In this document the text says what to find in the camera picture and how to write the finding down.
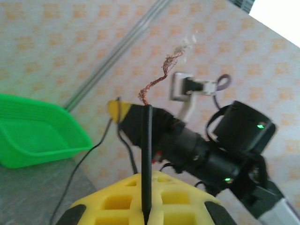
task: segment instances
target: patterned wall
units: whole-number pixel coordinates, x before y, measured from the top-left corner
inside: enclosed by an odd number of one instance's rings
[[[230,2],[174,1],[75,108],[73,115],[94,142],[98,141],[109,118],[107,102],[121,95],[123,100],[139,103],[139,90],[162,75],[165,55],[172,53],[182,39],[191,40],[192,35],[196,43],[191,50],[186,50],[186,63],[178,64],[173,70],[188,71],[203,79],[217,79],[223,73],[230,73],[232,86],[218,93],[221,105],[237,99],[274,120],[278,131],[264,156],[272,178],[300,210],[297,188],[300,184],[300,91],[297,88],[300,84],[300,50]],[[166,79],[151,89],[148,100],[156,107],[177,114],[180,103],[168,101],[169,82],[170,79]],[[188,127],[203,134],[205,123],[214,112],[212,99],[199,97]],[[126,149],[117,139],[115,128],[82,165],[98,188],[132,174]],[[140,164],[140,150],[134,148],[134,153]],[[186,173],[176,175],[171,169],[165,171],[190,184],[196,183],[196,179]],[[256,224],[228,191],[219,198],[238,224]]]
[[[0,93],[63,105],[154,0],[0,3]]]

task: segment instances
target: yellow tip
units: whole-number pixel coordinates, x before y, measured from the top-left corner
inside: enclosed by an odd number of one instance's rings
[[[121,105],[121,115],[120,115],[120,122],[122,122],[127,115],[131,103],[128,102],[120,102]],[[114,122],[118,122],[118,113],[119,113],[119,103],[116,100],[111,100],[108,102],[108,112]]]

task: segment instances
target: green basket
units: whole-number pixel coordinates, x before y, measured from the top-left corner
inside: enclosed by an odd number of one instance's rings
[[[70,158],[92,142],[63,108],[0,95],[0,163],[19,168]]]

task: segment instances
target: copper wire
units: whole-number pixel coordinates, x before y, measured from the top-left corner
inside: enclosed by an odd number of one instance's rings
[[[149,91],[149,89],[154,86],[155,84],[157,84],[158,82],[161,82],[162,80],[164,80],[168,75],[169,75],[169,72],[170,70],[176,65],[177,63],[177,58],[179,56],[182,56],[183,55],[183,50],[179,51],[179,52],[176,52],[174,53],[173,55],[167,55],[164,63],[163,63],[163,66],[162,66],[162,69],[163,69],[163,72],[164,72],[164,76],[156,79],[155,81],[152,81],[151,83],[149,83],[144,89],[142,89],[138,95],[139,99],[145,104],[145,105],[148,105],[149,102],[147,101],[147,98],[146,98],[146,94],[147,92]]]

